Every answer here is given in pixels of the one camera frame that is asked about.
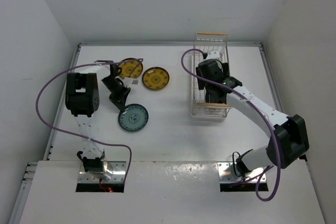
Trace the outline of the yellow patterned plate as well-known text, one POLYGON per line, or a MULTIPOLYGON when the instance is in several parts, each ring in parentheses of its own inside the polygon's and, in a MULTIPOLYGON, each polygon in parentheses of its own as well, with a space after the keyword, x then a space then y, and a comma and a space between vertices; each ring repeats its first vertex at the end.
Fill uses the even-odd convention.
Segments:
POLYGON ((138 78, 143 71, 142 62, 137 61, 135 58, 126 58, 121 61, 119 64, 119 68, 121 69, 121 73, 119 77, 124 79, 128 78, 138 78))
POLYGON ((148 68, 142 75, 142 83, 152 91, 164 89, 170 81, 170 75, 167 70, 161 67, 148 68))

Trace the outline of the blue green patterned plate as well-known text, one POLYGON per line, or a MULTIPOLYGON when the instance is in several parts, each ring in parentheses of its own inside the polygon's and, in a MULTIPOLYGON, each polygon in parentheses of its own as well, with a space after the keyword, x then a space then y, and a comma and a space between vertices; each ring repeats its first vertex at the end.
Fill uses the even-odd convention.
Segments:
POLYGON ((143 129, 149 120, 147 109, 137 103, 129 104, 118 115, 120 127, 127 132, 137 132, 143 129))

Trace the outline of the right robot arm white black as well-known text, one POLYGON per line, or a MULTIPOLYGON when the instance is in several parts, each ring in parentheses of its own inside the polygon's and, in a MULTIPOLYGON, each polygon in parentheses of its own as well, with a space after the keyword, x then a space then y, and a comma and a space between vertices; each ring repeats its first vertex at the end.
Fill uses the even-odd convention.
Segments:
POLYGON ((236 159, 235 170, 245 176, 256 168, 287 168, 309 149, 307 129, 299 115, 288 116, 253 95, 242 82, 228 73, 228 64, 204 60, 196 67, 198 87, 206 101, 224 103, 253 121, 269 137, 268 145, 248 150, 236 159))

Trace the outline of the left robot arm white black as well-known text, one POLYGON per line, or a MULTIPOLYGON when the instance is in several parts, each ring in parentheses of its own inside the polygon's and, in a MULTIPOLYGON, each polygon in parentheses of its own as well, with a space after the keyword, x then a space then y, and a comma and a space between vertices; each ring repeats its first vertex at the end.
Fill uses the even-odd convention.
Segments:
MULTIPOLYGON (((124 112, 131 89, 118 78, 122 72, 121 67, 113 61, 105 63, 109 64, 110 73, 102 79, 102 83, 110 91, 109 100, 120 112, 124 112)), ((75 117, 82 135, 82 148, 77 156, 85 172, 108 181, 113 172, 106 160, 104 147, 91 139, 95 129, 93 115, 100 105, 97 72, 101 69, 101 66, 92 66, 82 72, 67 74, 65 106, 75 117)))

